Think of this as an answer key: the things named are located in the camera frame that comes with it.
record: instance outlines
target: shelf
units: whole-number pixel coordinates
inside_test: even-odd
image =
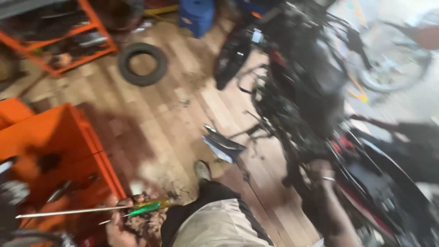
[[[26,46],[25,49],[26,49],[27,51],[33,51],[33,50],[38,49],[38,48],[41,48],[41,47],[43,47],[43,46],[47,46],[47,45],[49,45],[49,44],[53,44],[53,43],[55,43],[55,42],[58,42],[58,41],[60,41],[60,40],[63,40],[63,39],[65,39],[66,37],[70,37],[70,36],[76,35],[76,34],[78,34],[78,33],[82,33],[82,32],[88,31],[88,30],[93,29],[93,28],[96,28],[96,25],[95,25],[95,24],[81,25],[81,26],[78,26],[78,27],[73,28],[73,29],[70,30],[66,35],[64,35],[64,36],[61,37],[61,38],[54,39],[54,40],[33,41],[33,42],[30,42],[30,45]]]
[[[63,68],[57,69],[56,72],[57,73],[63,73],[66,70],[73,69],[76,66],[84,64],[86,62],[90,62],[93,59],[96,59],[96,58],[98,58],[100,56],[103,56],[103,55],[105,55],[107,53],[110,53],[110,52],[113,52],[113,51],[115,51],[115,50],[113,50],[111,48],[107,48],[107,49],[105,49],[103,51],[97,51],[95,54],[93,54],[91,56],[81,57],[79,60],[70,63],[68,66],[65,66]]]

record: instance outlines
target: orange metal rack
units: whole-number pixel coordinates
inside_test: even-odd
[[[13,48],[14,50],[16,50],[17,52],[20,52],[21,54],[25,55],[30,60],[34,61],[41,68],[48,71],[51,75],[53,75],[56,78],[60,78],[61,73],[65,72],[66,70],[73,69],[81,64],[87,63],[93,59],[100,57],[100,56],[117,51],[118,49],[117,49],[116,44],[114,43],[111,36],[108,34],[105,27],[102,25],[100,19],[98,18],[98,16],[94,12],[93,8],[88,3],[88,0],[77,0],[77,1],[80,4],[81,8],[87,13],[87,16],[89,18],[90,23],[72,28],[64,37],[59,38],[59,39],[54,39],[54,40],[35,41],[35,42],[28,42],[28,44],[22,44],[19,40],[15,39],[13,37],[10,37],[9,35],[5,34],[4,32],[2,32],[0,30],[0,40],[3,43],[5,43],[6,45],[8,45],[11,48]],[[35,49],[44,47],[44,46],[49,45],[49,44],[53,44],[53,43],[58,42],[62,39],[65,39],[67,37],[70,37],[70,36],[73,36],[73,35],[76,35],[79,33],[83,33],[85,31],[88,31],[91,29],[97,29],[103,37],[107,38],[106,43],[108,45],[108,48],[106,48],[103,51],[98,51],[91,56],[83,56],[79,60],[74,61],[74,62],[70,63],[69,65],[62,67],[62,68],[59,68],[59,69],[51,68],[49,65],[47,65],[44,62],[44,60],[42,58],[40,58],[39,56],[37,56],[33,53],[33,51]]]

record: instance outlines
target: shoe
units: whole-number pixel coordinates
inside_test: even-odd
[[[198,178],[198,181],[201,181],[203,179],[207,181],[212,180],[212,175],[210,174],[210,168],[206,162],[202,160],[195,161],[194,171],[195,171],[195,176]]]

